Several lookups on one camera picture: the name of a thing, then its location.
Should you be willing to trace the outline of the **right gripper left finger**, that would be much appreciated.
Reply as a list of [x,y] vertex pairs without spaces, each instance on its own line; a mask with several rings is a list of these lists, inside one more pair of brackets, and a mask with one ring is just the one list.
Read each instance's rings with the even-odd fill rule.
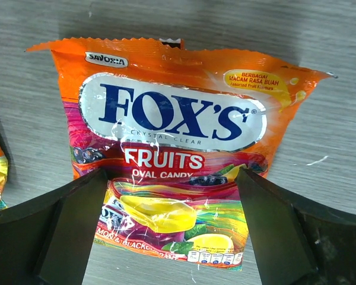
[[0,284],[81,284],[106,188],[97,169],[0,211]]

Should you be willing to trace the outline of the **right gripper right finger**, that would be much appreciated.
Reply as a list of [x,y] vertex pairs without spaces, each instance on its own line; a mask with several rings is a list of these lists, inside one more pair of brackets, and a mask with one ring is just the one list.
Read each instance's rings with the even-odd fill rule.
[[236,184],[262,284],[356,284],[356,214],[240,169]]

